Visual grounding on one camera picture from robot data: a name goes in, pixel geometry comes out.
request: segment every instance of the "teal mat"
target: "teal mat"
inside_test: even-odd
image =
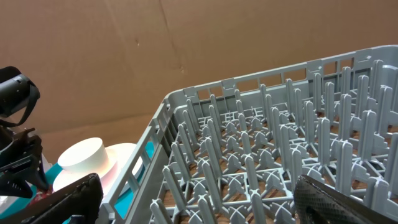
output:
[[[150,158],[152,158],[152,156],[154,155],[154,151],[155,151],[154,145],[152,144],[152,142],[148,142],[146,144],[145,150],[147,151],[148,156]],[[52,166],[49,169],[49,171],[47,171],[45,173],[45,176],[46,176],[49,184],[54,183],[55,178],[61,171],[62,171],[62,168],[58,164],[55,164],[54,166]],[[144,171],[145,171],[145,167],[143,167],[141,174],[137,178],[138,182],[141,181]],[[31,189],[32,189],[33,195],[34,195],[32,198],[17,199],[10,207],[8,207],[2,214],[0,214],[0,219],[6,218],[7,216],[18,212],[22,208],[25,208],[29,204],[29,202],[35,197],[36,192],[37,192],[35,186],[32,186]],[[134,198],[134,194],[130,189],[127,190],[124,194],[122,194],[122,196],[119,197],[118,201],[115,204],[115,209],[116,209],[116,211],[118,211],[118,213],[120,214],[121,217],[126,216],[127,210],[129,208],[130,203],[133,198]]]

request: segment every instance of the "gray plastic dish rack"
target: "gray plastic dish rack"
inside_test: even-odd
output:
[[[327,64],[335,71],[324,74]],[[305,70],[305,79],[285,80],[294,70]],[[260,82],[275,74],[280,85]],[[397,76],[398,45],[387,45],[171,92],[97,222],[295,223],[300,174],[398,220]],[[248,80],[257,88],[239,92],[237,83]],[[210,98],[200,99],[201,90]],[[138,182],[131,172],[140,156],[146,169]],[[115,203],[126,182],[134,199],[120,217]]]

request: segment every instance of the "rack base grid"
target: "rack base grid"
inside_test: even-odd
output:
[[[297,70],[304,76],[289,76]],[[262,82],[275,74],[278,85]],[[296,223],[301,174],[398,220],[397,77],[398,45],[388,45],[174,91],[97,222]],[[247,81],[257,88],[237,87]],[[139,157],[141,182],[131,174]],[[134,199],[120,217],[114,204],[126,182]]]

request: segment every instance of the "cardboard backdrop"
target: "cardboard backdrop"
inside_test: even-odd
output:
[[[398,44],[398,1],[1,1],[0,67],[41,99],[49,161],[92,135],[137,141],[170,91]]]

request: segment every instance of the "rectangular cutout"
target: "rectangular cutout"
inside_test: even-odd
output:
[[[323,66],[323,74],[329,75],[337,72],[337,62],[331,62]]]
[[[267,77],[260,78],[260,83],[265,84],[267,87],[282,84],[282,78],[280,74],[270,75]]]
[[[284,73],[285,80],[289,78],[293,82],[299,81],[299,80],[304,80],[306,77],[307,77],[307,75],[305,74],[305,68]]]
[[[354,67],[354,58],[340,60],[340,71],[343,70],[344,67],[350,67],[351,69]]]
[[[236,86],[240,92],[257,90],[259,88],[259,84],[256,79],[238,82]]]
[[[199,100],[208,100],[210,99],[209,91],[207,89],[198,90]]]
[[[223,96],[223,89],[221,86],[216,86],[213,88],[210,88],[211,94],[214,94],[216,97]]]

